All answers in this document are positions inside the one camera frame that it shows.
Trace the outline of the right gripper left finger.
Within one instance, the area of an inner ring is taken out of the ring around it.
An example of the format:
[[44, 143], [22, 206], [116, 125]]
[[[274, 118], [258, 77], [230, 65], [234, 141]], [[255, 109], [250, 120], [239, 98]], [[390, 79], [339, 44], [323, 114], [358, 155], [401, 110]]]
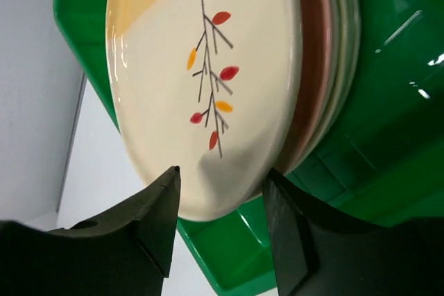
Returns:
[[178, 221], [180, 169], [69, 229], [1, 222], [2, 295], [160, 295]]

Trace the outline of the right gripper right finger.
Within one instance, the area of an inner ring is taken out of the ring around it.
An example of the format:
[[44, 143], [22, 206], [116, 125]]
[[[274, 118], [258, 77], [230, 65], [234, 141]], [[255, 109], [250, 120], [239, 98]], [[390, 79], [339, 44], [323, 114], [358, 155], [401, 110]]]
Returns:
[[262, 193], [280, 295], [443, 294], [442, 218], [381, 227], [274, 170]]

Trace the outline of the yellow and cream plate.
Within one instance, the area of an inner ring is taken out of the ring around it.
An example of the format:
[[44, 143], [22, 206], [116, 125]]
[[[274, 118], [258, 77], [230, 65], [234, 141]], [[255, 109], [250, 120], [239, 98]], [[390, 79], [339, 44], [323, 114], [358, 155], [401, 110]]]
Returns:
[[275, 165], [300, 86], [300, 0], [107, 0], [119, 131], [150, 184], [180, 168], [178, 215], [225, 216]]

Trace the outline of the green and cream plate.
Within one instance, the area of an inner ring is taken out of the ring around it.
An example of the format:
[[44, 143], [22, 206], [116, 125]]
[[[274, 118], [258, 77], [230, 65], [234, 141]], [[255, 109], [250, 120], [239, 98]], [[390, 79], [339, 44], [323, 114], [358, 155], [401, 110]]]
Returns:
[[336, 121], [350, 91], [359, 55], [361, 16], [359, 0], [335, 0], [339, 9], [339, 49], [330, 97], [321, 121], [306, 147], [309, 155]]

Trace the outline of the pink and cream plate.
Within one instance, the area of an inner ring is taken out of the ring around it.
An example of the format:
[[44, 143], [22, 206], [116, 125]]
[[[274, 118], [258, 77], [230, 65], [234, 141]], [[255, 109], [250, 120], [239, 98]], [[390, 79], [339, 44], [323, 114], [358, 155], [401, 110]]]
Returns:
[[302, 10], [302, 69], [295, 112], [275, 164], [292, 171], [302, 159], [325, 108], [330, 90], [330, 63], [335, 42], [330, 0], [300, 0]]

